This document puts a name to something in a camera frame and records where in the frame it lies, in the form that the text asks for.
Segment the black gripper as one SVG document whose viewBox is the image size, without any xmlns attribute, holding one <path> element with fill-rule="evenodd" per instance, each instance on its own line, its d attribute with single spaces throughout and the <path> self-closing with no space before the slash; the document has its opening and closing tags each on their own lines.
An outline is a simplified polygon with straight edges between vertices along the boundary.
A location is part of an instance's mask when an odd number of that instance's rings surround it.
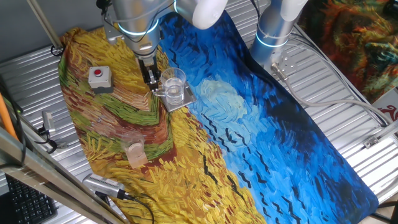
<svg viewBox="0 0 398 224">
<path fill-rule="evenodd" d="M 139 57 L 137 61 L 146 85 L 151 91 L 157 91 L 159 88 L 160 72 L 156 56 Z"/>
</svg>

